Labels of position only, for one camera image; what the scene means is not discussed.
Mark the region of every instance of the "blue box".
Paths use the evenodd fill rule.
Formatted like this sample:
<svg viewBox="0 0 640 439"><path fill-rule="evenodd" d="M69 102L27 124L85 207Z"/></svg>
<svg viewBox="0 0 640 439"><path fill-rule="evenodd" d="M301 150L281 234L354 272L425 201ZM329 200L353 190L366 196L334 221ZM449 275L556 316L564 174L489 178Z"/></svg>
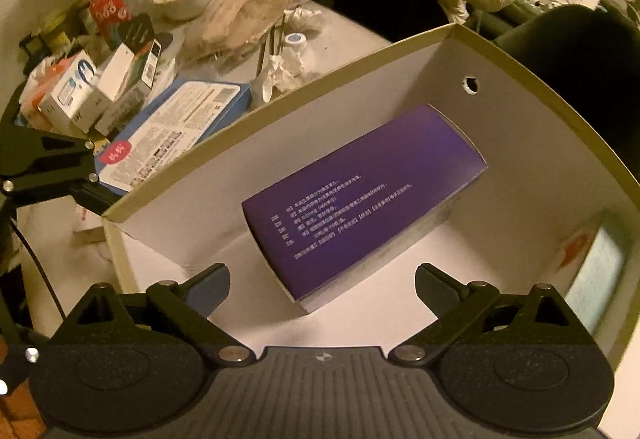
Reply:
<svg viewBox="0 0 640 439"><path fill-rule="evenodd" d="M178 77L95 157L100 183L126 194L239 119L250 103L249 85Z"/></svg>
<svg viewBox="0 0 640 439"><path fill-rule="evenodd" d="M242 209L279 282L311 312L439 225L486 168L466 136L423 105L273 184Z"/></svg>

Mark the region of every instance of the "open cardboard box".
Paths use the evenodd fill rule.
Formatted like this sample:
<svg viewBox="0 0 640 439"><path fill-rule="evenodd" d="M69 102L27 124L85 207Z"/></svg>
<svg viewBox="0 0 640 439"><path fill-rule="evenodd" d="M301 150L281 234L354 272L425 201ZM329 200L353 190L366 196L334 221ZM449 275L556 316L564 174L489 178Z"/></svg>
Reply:
<svg viewBox="0 0 640 439"><path fill-rule="evenodd" d="M466 77L477 94L463 87ZM302 316L265 267L241 203L270 184L430 103L489 165L449 220L315 313ZM640 186L548 86L457 25L418 35L341 67L243 117L127 195L106 214L124 292L184 281L224 262L229 298L212 320L258 355L265 345L381 345L385 352L434 321L414 273L430 262L461 282L528 292L582 221L607 209L637 239ZM614 366L638 317L640 247L595 338Z"/></svg>

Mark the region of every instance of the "round hole in box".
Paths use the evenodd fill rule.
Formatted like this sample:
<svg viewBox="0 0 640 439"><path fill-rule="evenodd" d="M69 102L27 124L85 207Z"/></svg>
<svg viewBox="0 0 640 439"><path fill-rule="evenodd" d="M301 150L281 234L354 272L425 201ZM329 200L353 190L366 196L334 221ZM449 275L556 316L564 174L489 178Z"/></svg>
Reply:
<svg viewBox="0 0 640 439"><path fill-rule="evenodd" d="M462 88L465 90L467 94L473 96L480 91L480 85L478 80L473 76L466 76L464 80L462 80Z"/></svg>

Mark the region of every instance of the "red label sticker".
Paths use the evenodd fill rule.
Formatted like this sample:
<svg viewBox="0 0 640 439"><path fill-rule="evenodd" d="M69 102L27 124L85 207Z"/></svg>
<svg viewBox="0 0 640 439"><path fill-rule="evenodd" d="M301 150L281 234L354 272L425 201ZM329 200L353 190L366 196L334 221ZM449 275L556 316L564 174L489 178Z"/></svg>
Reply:
<svg viewBox="0 0 640 439"><path fill-rule="evenodd" d="M129 141L118 141L102 152L99 159L105 164L116 164L126 158L129 152L131 152L131 143Z"/></svg>

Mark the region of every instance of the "box with blue logo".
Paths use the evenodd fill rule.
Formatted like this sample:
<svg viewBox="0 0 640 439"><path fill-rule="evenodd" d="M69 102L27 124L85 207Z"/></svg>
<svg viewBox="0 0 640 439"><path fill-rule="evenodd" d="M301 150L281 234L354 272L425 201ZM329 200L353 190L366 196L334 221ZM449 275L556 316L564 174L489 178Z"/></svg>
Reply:
<svg viewBox="0 0 640 439"><path fill-rule="evenodd" d="M94 87L95 64L84 51L42 98L39 109L60 133L84 137L109 101Z"/></svg>
<svg viewBox="0 0 640 439"><path fill-rule="evenodd" d="M179 78L95 159L100 183L124 195L246 111L249 85Z"/></svg>

